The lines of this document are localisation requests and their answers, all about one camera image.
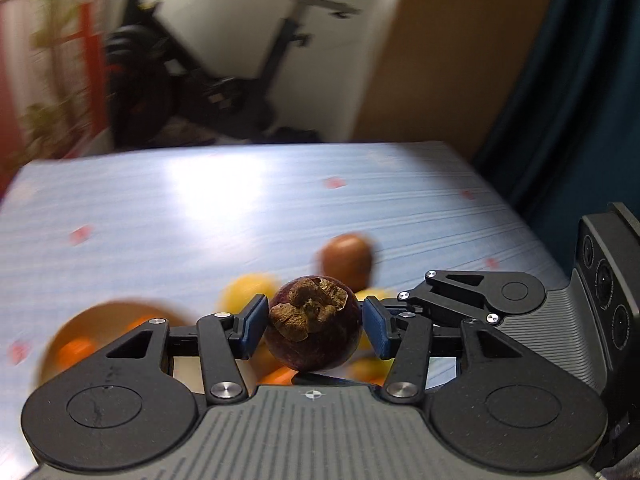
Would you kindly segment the dark purple mangosteen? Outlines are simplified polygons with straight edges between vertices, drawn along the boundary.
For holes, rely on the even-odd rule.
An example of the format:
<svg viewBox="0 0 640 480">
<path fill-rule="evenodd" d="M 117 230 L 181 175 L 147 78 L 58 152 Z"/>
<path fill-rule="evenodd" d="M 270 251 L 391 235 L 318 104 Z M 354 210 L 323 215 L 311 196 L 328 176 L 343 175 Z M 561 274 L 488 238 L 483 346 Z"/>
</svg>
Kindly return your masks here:
<svg viewBox="0 0 640 480">
<path fill-rule="evenodd" d="M 330 370 L 346 363 L 362 334 L 362 307 L 335 278 L 305 275 L 270 299 L 264 333 L 270 353 L 298 372 Z"/>
</svg>

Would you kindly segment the small orange mandarin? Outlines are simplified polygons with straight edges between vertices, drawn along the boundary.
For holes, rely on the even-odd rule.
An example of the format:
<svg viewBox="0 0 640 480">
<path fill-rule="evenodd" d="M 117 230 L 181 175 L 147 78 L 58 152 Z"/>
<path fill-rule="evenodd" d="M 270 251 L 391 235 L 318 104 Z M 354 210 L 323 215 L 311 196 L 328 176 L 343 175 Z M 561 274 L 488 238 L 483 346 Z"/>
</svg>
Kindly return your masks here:
<svg viewBox="0 0 640 480">
<path fill-rule="evenodd" d="M 77 337 L 67 341 L 56 352 L 56 362 L 60 370 L 68 370 L 96 352 L 96 342 L 89 337 Z"/>
<path fill-rule="evenodd" d="M 145 315 L 139 316 L 138 318 L 135 318 L 132 322 L 130 322 L 126 326 L 126 331 L 130 332 L 130 330 L 135 330 L 138 326 L 146 322 L 149 322 L 149 320 L 152 320 L 153 318 L 156 318 L 155 314 L 145 314 Z"/>
</svg>

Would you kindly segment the beige round plate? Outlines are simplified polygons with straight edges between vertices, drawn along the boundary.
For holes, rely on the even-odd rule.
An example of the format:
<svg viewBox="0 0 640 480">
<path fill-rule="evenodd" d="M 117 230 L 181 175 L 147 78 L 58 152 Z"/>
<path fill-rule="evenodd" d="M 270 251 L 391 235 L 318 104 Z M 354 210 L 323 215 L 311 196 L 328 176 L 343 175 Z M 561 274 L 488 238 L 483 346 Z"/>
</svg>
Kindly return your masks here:
<svg viewBox="0 0 640 480">
<path fill-rule="evenodd" d="M 96 350 L 99 350 L 126 334 L 126 326 L 145 314 L 166 318 L 171 326 L 192 325 L 195 321 L 193 315 L 179 312 L 176 306 L 155 300 L 122 298 L 96 304 L 68 320 L 50 338 L 39 360 L 36 385 L 41 386 L 64 372 L 56 362 L 56 352 L 62 344 L 77 337 L 89 337 L 96 342 Z"/>
</svg>

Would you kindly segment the yellow green apple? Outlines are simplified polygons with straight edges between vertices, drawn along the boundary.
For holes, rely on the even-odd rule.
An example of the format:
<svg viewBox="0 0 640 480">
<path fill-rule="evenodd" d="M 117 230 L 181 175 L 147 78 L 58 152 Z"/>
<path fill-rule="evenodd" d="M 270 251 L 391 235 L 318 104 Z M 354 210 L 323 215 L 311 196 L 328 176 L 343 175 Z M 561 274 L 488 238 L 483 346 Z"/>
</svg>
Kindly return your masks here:
<svg viewBox="0 0 640 480">
<path fill-rule="evenodd" d="M 393 364 L 393 359 L 380 360 L 377 356 L 364 356 L 349 364 L 347 375 L 355 382 L 382 386 Z"/>
</svg>

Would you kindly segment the red brown apple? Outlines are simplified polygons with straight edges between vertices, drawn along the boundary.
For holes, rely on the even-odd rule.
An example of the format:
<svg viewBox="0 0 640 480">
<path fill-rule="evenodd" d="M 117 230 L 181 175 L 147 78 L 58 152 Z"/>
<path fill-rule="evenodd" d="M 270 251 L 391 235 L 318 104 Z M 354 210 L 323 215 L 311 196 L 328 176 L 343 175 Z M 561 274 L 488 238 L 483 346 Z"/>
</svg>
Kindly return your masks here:
<svg viewBox="0 0 640 480">
<path fill-rule="evenodd" d="M 331 238 L 318 251 L 318 273 L 335 278 L 353 292 L 370 286 L 375 262 L 375 246 L 361 233 L 345 233 Z"/>
</svg>

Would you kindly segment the blue plaid tablecloth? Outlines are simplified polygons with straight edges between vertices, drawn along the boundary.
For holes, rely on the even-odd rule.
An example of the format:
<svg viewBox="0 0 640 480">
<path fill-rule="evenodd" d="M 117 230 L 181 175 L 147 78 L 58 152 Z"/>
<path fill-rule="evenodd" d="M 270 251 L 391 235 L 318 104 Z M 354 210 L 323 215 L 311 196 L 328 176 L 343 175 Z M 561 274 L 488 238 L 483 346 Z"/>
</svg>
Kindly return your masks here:
<svg viewBox="0 0 640 480">
<path fill-rule="evenodd" d="M 24 167 L 1 204 L 2 477 L 34 466 L 20 413 L 69 318 L 119 298 L 197 318 L 238 276 L 296 278 L 348 232 L 374 240 L 373 281 L 391 292 L 431 269 L 566 282 L 544 244 L 442 142 L 215 146 Z"/>
</svg>

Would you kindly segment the wooden door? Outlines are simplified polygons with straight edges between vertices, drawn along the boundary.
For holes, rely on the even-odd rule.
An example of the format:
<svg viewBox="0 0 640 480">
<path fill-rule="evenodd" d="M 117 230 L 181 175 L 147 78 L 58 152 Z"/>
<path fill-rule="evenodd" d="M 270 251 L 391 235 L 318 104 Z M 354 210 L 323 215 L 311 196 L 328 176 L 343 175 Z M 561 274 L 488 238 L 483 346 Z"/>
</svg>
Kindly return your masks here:
<svg viewBox="0 0 640 480">
<path fill-rule="evenodd" d="M 471 157 L 538 36 L 550 0 L 398 0 L 352 130 L 437 140 Z"/>
</svg>

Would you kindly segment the black exercise bike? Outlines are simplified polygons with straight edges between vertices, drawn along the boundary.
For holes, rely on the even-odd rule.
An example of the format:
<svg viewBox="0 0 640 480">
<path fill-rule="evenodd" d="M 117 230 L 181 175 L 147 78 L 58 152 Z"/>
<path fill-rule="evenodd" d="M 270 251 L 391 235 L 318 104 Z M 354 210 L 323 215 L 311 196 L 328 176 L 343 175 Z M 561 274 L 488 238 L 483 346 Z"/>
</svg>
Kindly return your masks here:
<svg viewBox="0 0 640 480">
<path fill-rule="evenodd" d="M 321 141 L 362 0 L 113 0 L 104 49 L 120 150 Z"/>
</svg>

